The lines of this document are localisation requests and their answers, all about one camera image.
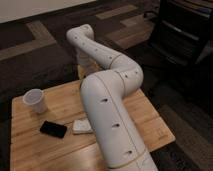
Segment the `wooden table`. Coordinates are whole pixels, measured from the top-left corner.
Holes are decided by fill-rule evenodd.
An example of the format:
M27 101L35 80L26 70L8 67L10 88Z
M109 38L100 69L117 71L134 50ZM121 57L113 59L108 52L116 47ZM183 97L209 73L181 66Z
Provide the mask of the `wooden table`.
M10 168L38 171L107 170L93 134L73 135L74 119L85 118L79 96L79 81L44 90L48 111L36 114L22 103L12 102ZM146 146L156 150L175 140L165 122L141 90L124 100ZM69 129L63 139L41 134L45 121L65 124Z

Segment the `floor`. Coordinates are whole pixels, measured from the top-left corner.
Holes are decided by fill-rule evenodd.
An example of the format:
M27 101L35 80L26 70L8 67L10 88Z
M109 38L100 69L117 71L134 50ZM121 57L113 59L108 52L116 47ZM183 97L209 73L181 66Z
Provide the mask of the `floor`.
M0 25L0 170L9 170L12 98L77 79L75 50L65 35L85 23L98 42L142 66L142 90L176 136L152 153L159 170L213 170L212 58L193 72L177 72L146 43L154 27L143 18L146 8L145 0L103 1Z

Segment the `black phone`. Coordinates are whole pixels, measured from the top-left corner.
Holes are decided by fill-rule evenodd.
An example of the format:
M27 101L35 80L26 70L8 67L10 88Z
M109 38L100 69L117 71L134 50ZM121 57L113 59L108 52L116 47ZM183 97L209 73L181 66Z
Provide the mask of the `black phone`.
M54 137L63 138L67 131L67 127L57 123L44 121L40 128L40 132Z

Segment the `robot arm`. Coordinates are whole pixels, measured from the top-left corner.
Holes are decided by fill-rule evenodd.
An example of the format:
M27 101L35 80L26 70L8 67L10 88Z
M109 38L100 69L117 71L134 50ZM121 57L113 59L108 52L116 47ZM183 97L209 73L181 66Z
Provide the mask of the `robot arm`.
M69 30L67 38L76 47L82 66L89 66L91 57L106 69L84 79L81 98L108 168L113 171L157 170L122 103L122 98L141 86L140 66L126 55L95 42L89 25Z

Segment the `paper cup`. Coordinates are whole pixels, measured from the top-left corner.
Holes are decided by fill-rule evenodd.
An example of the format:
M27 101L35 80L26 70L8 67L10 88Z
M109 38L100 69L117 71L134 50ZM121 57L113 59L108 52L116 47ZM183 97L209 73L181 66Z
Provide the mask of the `paper cup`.
M23 102L32 107L36 113L43 113L47 110L44 93L40 89L32 89L25 93Z

